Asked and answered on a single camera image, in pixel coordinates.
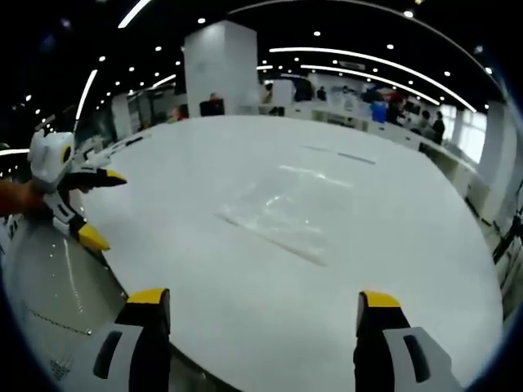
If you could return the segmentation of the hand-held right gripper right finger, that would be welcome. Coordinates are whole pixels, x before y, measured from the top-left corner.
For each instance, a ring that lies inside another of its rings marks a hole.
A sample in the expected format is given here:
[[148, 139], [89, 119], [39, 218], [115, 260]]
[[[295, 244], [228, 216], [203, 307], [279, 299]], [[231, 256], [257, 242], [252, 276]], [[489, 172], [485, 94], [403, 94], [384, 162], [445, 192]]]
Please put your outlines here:
[[409, 324], [400, 302], [359, 293], [353, 354], [357, 391], [462, 391], [450, 356], [422, 327]]

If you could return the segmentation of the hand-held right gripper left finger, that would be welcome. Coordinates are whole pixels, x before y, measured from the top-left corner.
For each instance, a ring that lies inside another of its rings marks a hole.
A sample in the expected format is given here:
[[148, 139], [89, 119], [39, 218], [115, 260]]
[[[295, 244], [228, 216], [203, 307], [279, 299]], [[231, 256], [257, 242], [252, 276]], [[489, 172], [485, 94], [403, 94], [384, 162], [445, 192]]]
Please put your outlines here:
[[130, 295], [116, 319], [79, 351], [81, 391], [167, 391], [170, 291]]

